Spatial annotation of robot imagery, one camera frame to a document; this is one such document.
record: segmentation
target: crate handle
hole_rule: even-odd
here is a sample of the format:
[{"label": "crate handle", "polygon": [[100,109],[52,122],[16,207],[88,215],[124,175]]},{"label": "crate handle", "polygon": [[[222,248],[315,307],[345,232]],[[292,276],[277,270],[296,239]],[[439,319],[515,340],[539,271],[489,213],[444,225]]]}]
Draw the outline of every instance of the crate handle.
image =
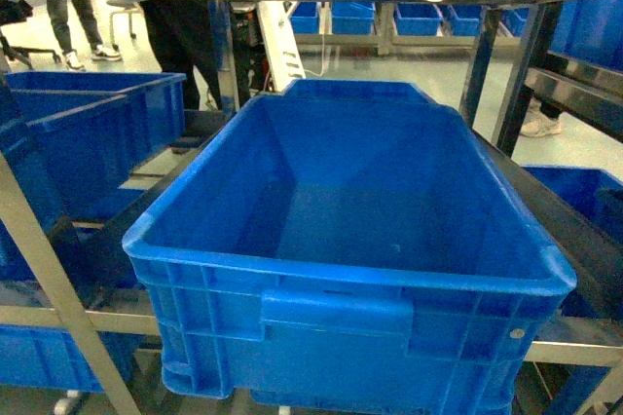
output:
[{"label": "crate handle", "polygon": [[262,325],[281,325],[342,334],[409,339],[413,303],[408,300],[367,298],[350,292],[285,289],[262,293]]}]

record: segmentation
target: white floor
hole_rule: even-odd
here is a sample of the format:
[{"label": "white floor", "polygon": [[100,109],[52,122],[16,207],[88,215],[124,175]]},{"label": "white floor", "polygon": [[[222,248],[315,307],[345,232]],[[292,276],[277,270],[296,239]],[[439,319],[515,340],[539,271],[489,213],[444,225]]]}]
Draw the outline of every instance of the white floor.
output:
[{"label": "white floor", "polygon": [[[104,0],[96,0],[95,4],[100,31],[104,40],[109,42],[108,14],[112,9],[105,4]],[[134,31],[137,34],[135,41],[129,38],[126,18],[118,17],[116,19],[118,24],[116,29],[117,41],[121,47],[124,60],[117,63],[95,64],[89,60],[89,44],[72,8],[70,11],[74,47],[78,50],[88,70],[160,71],[147,41],[142,17],[134,16]],[[35,17],[27,23],[5,26],[3,32],[9,41],[16,46],[58,49],[44,7],[36,8]],[[469,62],[467,50],[399,50],[389,57],[374,57],[371,53],[368,56],[365,53],[357,53],[357,57],[353,57],[346,50],[335,47],[330,52],[330,65],[324,76],[326,78],[413,82],[438,102],[453,107],[458,107]],[[512,66],[512,58],[512,53],[496,53],[490,68],[476,119],[477,131],[487,138],[491,138],[493,134],[497,112]],[[38,70],[63,70],[62,65],[54,64],[49,57],[33,56],[32,59],[35,68]],[[304,63],[306,68],[318,71],[320,67],[319,50],[316,49],[311,54],[305,54]],[[25,70],[25,67],[15,63],[13,68],[15,71]],[[205,94],[205,84],[203,83],[203,98],[205,98]],[[562,118],[565,127],[561,135],[542,139],[522,138],[514,159],[521,164],[597,167],[609,170],[623,179],[623,164],[621,163],[623,161],[623,146],[575,120],[570,115],[563,115]],[[170,165],[170,163],[170,157],[165,157],[165,164]],[[0,415],[47,415],[60,394],[57,391],[0,387]],[[229,410],[227,407],[227,404],[185,397],[179,413],[181,415],[225,413],[222,410]],[[251,410],[251,413],[260,412],[276,413],[273,408],[259,408],[258,406],[254,406]],[[114,411],[105,396],[96,395],[91,397],[81,413],[84,415],[112,415]]]}]

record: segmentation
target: white sneaker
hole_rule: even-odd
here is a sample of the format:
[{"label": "white sneaker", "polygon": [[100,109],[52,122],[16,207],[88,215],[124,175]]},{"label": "white sneaker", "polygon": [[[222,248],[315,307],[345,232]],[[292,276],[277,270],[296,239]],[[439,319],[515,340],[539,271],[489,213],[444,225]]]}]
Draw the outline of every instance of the white sneaker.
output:
[{"label": "white sneaker", "polygon": [[563,123],[559,118],[548,118],[539,109],[529,108],[526,122],[522,125],[521,135],[525,137],[545,137],[563,132]]},{"label": "white sneaker", "polygon": [[91,52],[91,59],[93,61],[120,61],[121,54],[111,48],[97,45],[97,48]]},{"label": "white sneaker", "polygon": [[65,55],[65,65],[70,71],[87,70],[85,65],[78,59],[78,55],[76,54],[76,52],[69,52],[67,55]]}]

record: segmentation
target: metal shelving rack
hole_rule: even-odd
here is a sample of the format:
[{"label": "metal shelving rack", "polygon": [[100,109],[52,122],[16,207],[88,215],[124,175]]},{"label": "metal shelving rack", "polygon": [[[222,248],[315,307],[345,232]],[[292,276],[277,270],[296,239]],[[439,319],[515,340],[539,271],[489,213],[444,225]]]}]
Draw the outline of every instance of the metal shelving rack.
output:
[{"label": "metal shelving rack", "polygon": [[[425,0],[373,1],[390,3]],[[562,7],[561,2],[564,0],[444,1],[490,6],[484,12],[481,34],[473,43],[470,72],[460,103],[460,112],[470,126],[478,109],[492,54],[500,7],[533,5],[527,22],[527,31],[521,40],[521,52],[518,53],[504,97],[493,144],[482,138],[481,141],[527,206],[567,254],[578,274],[580,292],[605,318],[604,320],[556,318],[541,334],[557,338],[534,342],[527,356],[527,361],[608,368],[608,373],[601,384],[574,411],[575,414],[582,415],[595,402],[614,402],[623,396],[621,384],[623,331],[609,319],[614,317],[617,304],[623,302],[623,290],[619,289],[620,274],[623,271],[623,250],[620,244],[592,227],[586,219],[514,164],[510,156],[533,92],[550,96],[561,108],[597,129],[623,140],[621,99],[623,76],[548,53]],[[390,11],[390,7],[382,9],[382,16],[390,17]],[[227,19],[226,14],[223,14],[223,17],[224,20]],[[387,42],[389,35],[384,33],[382,36],[385,42],[380,44],[380,48],[392,46]],[[2,82],[4,85],[0,86],[0,97],[10,97],[6,83],[4,80]],[[206,132],[202,132],[200,126],[201,124],[194,123],[193,132],[205,135]],[[197,153],[198,151],[192,151],[187,154],[171,173],[164,176],[136,203],[105,224],[97,236],[101,247],[109,254],[124,254],[121,249],[121,236],[127,227],[163,192]],[[52,308],[0,306],[0,323],[67,329],[120,415],[158,413],[153,403],[149,401],[145,403],[144,394],[132,395],[98,336],[100,331],[158,336],[158,326],[147,295],[144,292],[117,290],[111,293],[109,306],[105,310],[86,310],[2,155],[0,155],[0,218],[53,305]]]}]

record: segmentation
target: plastic crate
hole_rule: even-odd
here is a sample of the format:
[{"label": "plastic crate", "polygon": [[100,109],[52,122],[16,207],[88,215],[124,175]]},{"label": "plastic crate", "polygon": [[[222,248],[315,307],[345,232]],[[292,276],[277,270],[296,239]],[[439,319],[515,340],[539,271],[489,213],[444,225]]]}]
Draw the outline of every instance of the plastic crate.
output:
[{"label": "plastic crate", "polygon": [[441,11],[453,35],[469,37],[478,35],[482,15],[480,6],[442,6]]},{"label": "plastic crate", "polygon": [[[101,333],[124,380],[132,372],[132,354],[142,336]],[[40,327],[0,326],[0,384],[77,390],[103,390],[69,332]]]},{"label": "plastic crate", "polygon": [[126,94],[134,129],[147,134],[145,149],[137,163],[162,150],[184,132],[184,74],[27,71],[6,77],[12,90]]},{"label": "plastic crate", "polygon": [[70,216],[114,192],[144,155],[132,101],[110,95],[14,92]]},{"label": "plastic crate", "polygon": [[318,3],[299,3],[290,21],[294,33],[318,33],[320,28]]},{"label": "plastic crate", "polygon": [[333,33],[370,35],[374,28],[374,12],[374,3],[334,2],[331,6]]},{"label": "plastic crate", "polygon": [[398,35],[437,35],[442,20],[432,4],[398,4],[394,17]]},{"label": "plastic crate", "polygon": [[172,391],[328,410],[509,415],[575,286],[457,111],[409,84],[254,98],[123,246]]},{"label": "plastic crate", "polygon": [[528,20],[529,8],[515,9],[504,11],[502,14],[502,23],[506,25],[508,31],[513,37],[521,37]]}]

